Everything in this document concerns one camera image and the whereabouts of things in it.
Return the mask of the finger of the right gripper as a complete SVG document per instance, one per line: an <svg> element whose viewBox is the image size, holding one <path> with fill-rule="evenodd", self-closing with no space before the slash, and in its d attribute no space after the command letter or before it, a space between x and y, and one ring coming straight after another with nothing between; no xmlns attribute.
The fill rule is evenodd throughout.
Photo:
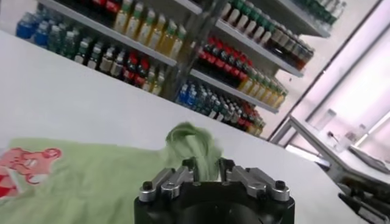
<svg viewBox="0 0 390 224"><path fill-rule="evenodd" d="M342 193L338 197L359 217L370 224L389 224L389 216L368 205L357 197Z"/></svg>
<svg viewBox="0 0 390 224"><path fill-rule="evenodd" d="M389 207L389 194L378 195L374 190L366 191L367 187L337 183L337 186L348 196L358 198L369 205L383 208Z"/></svg>

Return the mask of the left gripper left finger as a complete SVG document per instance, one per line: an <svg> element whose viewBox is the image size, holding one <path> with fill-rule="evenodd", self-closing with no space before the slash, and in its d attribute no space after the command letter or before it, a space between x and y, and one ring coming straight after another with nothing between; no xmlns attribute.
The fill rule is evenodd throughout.
<svg viewBox="0 0 390 224"><path fill-rule="evenodd" d="M185 182L195 182L195 158L184 159L178 169L164 168L151 181L145 181L139 190L139 201L150 203L159 195L175 199Z"/></svg>

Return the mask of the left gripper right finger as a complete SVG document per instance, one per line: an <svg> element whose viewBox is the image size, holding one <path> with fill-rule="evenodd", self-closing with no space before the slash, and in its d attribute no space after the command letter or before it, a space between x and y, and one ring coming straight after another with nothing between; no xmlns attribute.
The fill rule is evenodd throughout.
<svg viewBox="0 0 390 224"><path fill-rule="evenodd" d="M239 182L253 198L260 199L267 195L275 201L289 200L289 187L286 183L274 180L259 168L243 168L225 158L220 158L218 165L223 183Z"/></svg>

